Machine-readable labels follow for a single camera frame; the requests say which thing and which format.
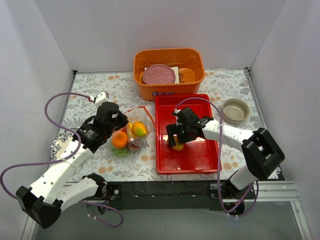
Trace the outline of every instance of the plastic bag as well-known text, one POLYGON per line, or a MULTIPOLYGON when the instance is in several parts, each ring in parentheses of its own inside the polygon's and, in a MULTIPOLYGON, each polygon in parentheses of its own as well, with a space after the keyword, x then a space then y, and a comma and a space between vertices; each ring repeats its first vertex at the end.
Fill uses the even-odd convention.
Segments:
POLYGON ((155 128, 155 122, 145 106, 135 107, 124 114, 129 123, 111 136, 111 151, 118 157, 125 157, 139 150, 155 128))

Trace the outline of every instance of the pink plate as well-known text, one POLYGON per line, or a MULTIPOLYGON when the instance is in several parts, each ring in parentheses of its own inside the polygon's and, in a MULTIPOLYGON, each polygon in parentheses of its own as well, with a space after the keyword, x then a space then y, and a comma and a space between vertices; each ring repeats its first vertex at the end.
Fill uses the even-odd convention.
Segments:
POLYGON ((175 71, 169 66, 156 64, 148 67, 143 73, 145 84, 173 84, 176 80, 175 71))

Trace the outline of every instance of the white wall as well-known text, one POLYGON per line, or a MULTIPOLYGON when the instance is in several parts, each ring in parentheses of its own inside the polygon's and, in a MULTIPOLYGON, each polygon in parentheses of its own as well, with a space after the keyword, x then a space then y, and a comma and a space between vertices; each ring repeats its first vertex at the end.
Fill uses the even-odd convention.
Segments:
POLYGON ((250 67, 286 0, 35 0, 80 72, 129 71, 137 52, 197 49, 206 68, 250 67))
MULTIPOLYGON (((33 0, 0 0, 0 170, 18 163, 48 161, 58 129, 46 120, 52 95, 68 91, 72 71, 33 0)), ((52 103, 60 121, 65 98, 52 103)), ((28 186, 45 167, 23 167, 4 176, 10 191, 28 186)), ((0 187, 0 239, 18 240, 27 216, 0 187)))
POLYGON ((252 66, 268 128, 283 149, 313 239, 320 239, 320 1, 285 3, 252 66))

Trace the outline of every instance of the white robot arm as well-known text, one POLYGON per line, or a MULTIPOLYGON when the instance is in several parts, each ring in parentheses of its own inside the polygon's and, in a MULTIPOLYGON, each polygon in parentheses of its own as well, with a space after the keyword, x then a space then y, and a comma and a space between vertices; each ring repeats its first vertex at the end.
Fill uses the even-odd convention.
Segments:
MULTIPOLYGON (((220 141, 220 123, 212 117, 199 118, 189 107, 172 114, 177 120, 166 126, 170 147, 176 145, 174 135, 180 143, 198 137, 220 141)), ((224 196, 238 197, 254 181, 266 180, 285 159, 274 138, 262 127, 253 131, 224 125, 222 143, 243 152, 246 161, 246 165, 222 185, 224 196)))
POLYGON ((50 227, 61 212, 71 205, 91 196, 101 199, 106 194, 105 179, 95 173, 84 176, 82 181, 72 186, 63 188, 77 168, 105 144, 114 131, 128 123, 127 117, 119 111, 119 106, 109 100, 107 92, 103 91, 95 98, 91 97, 91 101, 96 105, 97 113, 85 120, 78 129, 81 146, 77 153, 65 159, 79 144, 74 135, 59 157, 62 162, 52 165, 29 187, 21 186, 16 191, 22 210, 44 229, 50 227))

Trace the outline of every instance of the label on basket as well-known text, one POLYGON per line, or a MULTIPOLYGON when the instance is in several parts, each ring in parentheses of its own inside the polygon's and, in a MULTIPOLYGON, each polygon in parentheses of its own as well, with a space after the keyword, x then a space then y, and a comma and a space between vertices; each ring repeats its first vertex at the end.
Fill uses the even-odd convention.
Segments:
POLYGON ((162 95, 174 95, 174 92, 158 92, 158 91, 154 91, 152 93, 152 96, 162 96, 162 95))

